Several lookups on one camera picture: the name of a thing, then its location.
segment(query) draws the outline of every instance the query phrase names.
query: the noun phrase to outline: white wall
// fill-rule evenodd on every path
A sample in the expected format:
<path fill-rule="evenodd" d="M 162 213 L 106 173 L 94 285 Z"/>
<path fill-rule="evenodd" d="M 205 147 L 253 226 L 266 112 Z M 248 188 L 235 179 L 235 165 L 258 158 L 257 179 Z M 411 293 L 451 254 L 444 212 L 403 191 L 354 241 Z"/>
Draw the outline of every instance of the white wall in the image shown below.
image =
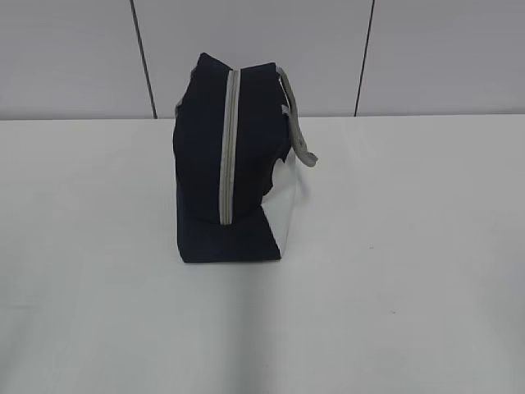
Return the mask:
<path fill-rule="evenodd" d="M 303 115 L 354 113 L 371 0 L 135 0 L 160 117 L 201 52 L 232 67 L 277 62 Z"/>
<path fill-rule="evenodd" d="M 126 0 L 0 0 L 0 119 L 151 116 Z"/>
<path fill-rule="evenodd" d="M 525 112 L 523 0 L 377 0 L 359 115 Z"/>
<path fill-rule="evenodd" d="M 153 117 L 129 0 L 0 0 L 0 119 Z M 201 52 L 354 113 L 372 0 L 135 0 L 160 117 Z M 525 112 L 523 0 L 376 0 L 358 115 Z"/>

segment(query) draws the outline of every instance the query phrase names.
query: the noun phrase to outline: wall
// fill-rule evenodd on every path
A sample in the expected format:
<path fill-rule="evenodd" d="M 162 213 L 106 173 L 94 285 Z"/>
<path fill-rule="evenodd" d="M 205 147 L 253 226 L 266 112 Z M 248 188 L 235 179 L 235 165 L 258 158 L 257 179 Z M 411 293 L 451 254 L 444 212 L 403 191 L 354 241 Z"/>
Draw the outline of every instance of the wall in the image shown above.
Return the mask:
<path fill-rule="evenodd" d="M 173 117 L 200 52 L 278 62 L 304 116 L 525 111 L 523 0 L 135 0 L 151 95 L 132 5 L 2 0 L 0 119 Z"/>

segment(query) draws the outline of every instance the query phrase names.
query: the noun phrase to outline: table surface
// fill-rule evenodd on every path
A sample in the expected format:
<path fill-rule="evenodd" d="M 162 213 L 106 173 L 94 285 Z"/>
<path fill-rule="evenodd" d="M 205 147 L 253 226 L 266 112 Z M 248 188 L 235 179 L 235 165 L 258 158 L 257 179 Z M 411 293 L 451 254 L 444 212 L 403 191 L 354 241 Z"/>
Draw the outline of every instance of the table surface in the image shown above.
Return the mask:
<path fill-rule="evenodd" d="M 0 392 L 525 392 L 525 117 L 304 118 L 276 263 L 182 263 L 172 121 L 0 122 Z"/>

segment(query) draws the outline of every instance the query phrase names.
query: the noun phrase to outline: fabric bag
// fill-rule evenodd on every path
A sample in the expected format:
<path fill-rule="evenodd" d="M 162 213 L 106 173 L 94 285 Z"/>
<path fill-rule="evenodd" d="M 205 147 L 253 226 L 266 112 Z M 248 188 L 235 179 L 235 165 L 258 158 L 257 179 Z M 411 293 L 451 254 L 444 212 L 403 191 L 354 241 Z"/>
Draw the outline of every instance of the fabric bag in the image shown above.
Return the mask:
<path fill-rule="evenodd" d="M 313 167 L 290 82 L 275 63 L 232 70 L 201 54 L 176 106 L 177 244 L 186 263 L 284 253 L 297 181 Z"/>

